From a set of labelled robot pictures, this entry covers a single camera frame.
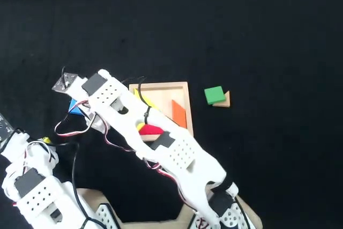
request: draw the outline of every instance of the wooden tray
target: wooden tray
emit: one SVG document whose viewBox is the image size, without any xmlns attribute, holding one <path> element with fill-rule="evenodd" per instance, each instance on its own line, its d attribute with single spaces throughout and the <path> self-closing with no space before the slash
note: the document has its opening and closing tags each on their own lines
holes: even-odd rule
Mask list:
<svg viewBox="0 0 343 229">
<path fill-rule="evenodd" d="M 138 84 L 130 84 L 130 92 L 138 89 Z M 173 117 L 172 100 L 175 100 L 186 110 L 186 122 L 189 133 L 193 136 L 193 124 L 191 106 L 189 102 L 188 83 L 174 82 L 174 83 L 145 83 L 140 87 L 141 94 L 149 98 L 158 109 L 167 117 Z M 159 135 L 142 135 L 144 141 L 154 141 Z"/>
</svg>

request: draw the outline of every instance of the black surface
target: black surface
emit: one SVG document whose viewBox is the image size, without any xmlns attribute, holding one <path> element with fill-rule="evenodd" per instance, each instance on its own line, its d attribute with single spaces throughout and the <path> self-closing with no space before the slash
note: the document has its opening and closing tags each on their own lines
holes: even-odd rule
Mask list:
<svg viewBox="0 0 343 229">
<path fill-rule="evenodd" d="M 51 87 L 64 65 L 83 76 L 105 68 L 119 80 L 188 81 L 196 139 L 265 228 L 342 228 L 340 3 L 0 0 L 1 113 L 56 142 L 69 98 Z M 230 90 L 231 108 L 207 105 L 213 85 Z M 123 221 L 177 216 L 168 178 L 95 130 L 77 140 L 78 187 L 103 191 Z M 73 153 L 60 155 L 57 169 L 69 175 Z M 0 178 L 7 164 L 0 159 Z M 29 228 L 3 194 L 0 209 L 1 228 Z"/>
<path fill-rule="evenodd" d="M 36 169 L 31 168 L 25 174 L 18 177 L 14 186 L 18 190 L 19 196 L 24 197 L 45 179 Z"/>
</svg>

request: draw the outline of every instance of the yellow piece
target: yellow piece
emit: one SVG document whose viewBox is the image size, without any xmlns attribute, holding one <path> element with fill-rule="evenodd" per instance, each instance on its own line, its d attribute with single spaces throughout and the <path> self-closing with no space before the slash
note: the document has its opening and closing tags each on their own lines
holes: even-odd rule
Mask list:
<svg viewBox="0 0 343 229">
<path fill-rule="evenodd" d="M 50 140 L 48 137 L 44 137 L 44 138 L 43 138 L 43 141 L 44 141 L 45 143 L 51 143 L 51 140 Z"/>
<path fill-rule="evenodd" d="M 134 93 L 135 93 L 135 96 L 136 96 L 138 99 L 140 99 L 140 96 L 139 96 L 139 93 L 138 93 L 138 90 L 137 90 L 137 89 L 134 90 Z M 156 106 L 149 98 L 147 98 L 147 97 L 144 96 L 143 94 L 142 94 L 142 98 L 145 100 L 145 102 L 146 102 L 149 106 L 158 109 L 157 106 Z M 145 125 L 145 123 L 140 123 L 139 125 L 137 125 L 137 130 L 139 131 L 144 125 Z"/>
<path fill-rule="evenodd" d="M 140 131 L 144 125 L 145 123 L 140 123 L 139 125 L 137 125 L 137 130 Z"/>
<path fill-rule="evenodd" d="M 137 89 L 135 89 L 135 96 L 138 97 L 138 98 L 140 99 L 140 96 L 139 96 L 139 93 L 138 93 L 138 90 L 137 90 Z M 149 106 L 158 109 L 157 106 L 155 106 L 155 104 L 154 104 L 149 98 L 147 98 L 147 97 L 144 96 L 143 94 L 142 94 L 141 96 L 142 96 L 142 98 L 145 100 L 145 102 L 146 102 Z"/>
</svg>

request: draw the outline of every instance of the green block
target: green block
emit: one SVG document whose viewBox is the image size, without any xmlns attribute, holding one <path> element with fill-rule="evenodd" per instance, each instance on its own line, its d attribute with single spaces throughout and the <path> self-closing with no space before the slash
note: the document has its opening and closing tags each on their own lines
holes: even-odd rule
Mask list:
<svg viewBox="0 0 343 229">
<path fill-rule="evenodd" d="M 223 102 L 226 100 L 223 89 L 221 86 L 206 88 L 205 96 L 207 103 L 212 105 L 214 103 Z"/>
</svg>

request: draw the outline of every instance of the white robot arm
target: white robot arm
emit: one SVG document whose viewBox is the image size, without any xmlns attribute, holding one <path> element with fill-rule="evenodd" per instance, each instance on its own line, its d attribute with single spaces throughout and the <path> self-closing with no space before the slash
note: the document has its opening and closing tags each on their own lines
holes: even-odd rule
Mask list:
<svg viewBox="0 0 343 229">
<path fill-rule="evenodd" d="M 0 114 L 0 153 L 11 162 L 2 188 L 13 206 L 34 229 L 117 229 L 114 217 L 99 222 L 104 212 L 110 215 L 106 206 L 99 207 L 95 214 L 70 182 L 61 183 L 53 176 L 58 155 L 52 145 L 46 138 L 30 140 L 27 133 L 14 130 Z"/>
<path fill-rule="evenodd" d="M 108 129 L 112 127 L 125 138 L 139 159 L 156 163 L 153 168 L 175 180 L 185 203 L 211 228 L 220 228 L 221 224 L 224 228 L 232 227 L 224 214 L 218 214 L 211 208 L 205 191 L 209 182 L 214 187 L 221 184 L 226 172 L 186 129 L 136 98 L 106 70 L 99 70 L 90 79 L 66 73 L 53 90 L 77 100 L 75 106 L 88 116 L 87 124 L 104 133 L 105 140 Z M 152 145 L 147 145 L 136 129 L 142 122 L 160 127 L 165 132 Z M 226 194 L 234 199 L 238 194 L 237 186 L 233 183 Z M 251 222 L 249 225 L 248 228 L 254 228 Z"/>
</svg>

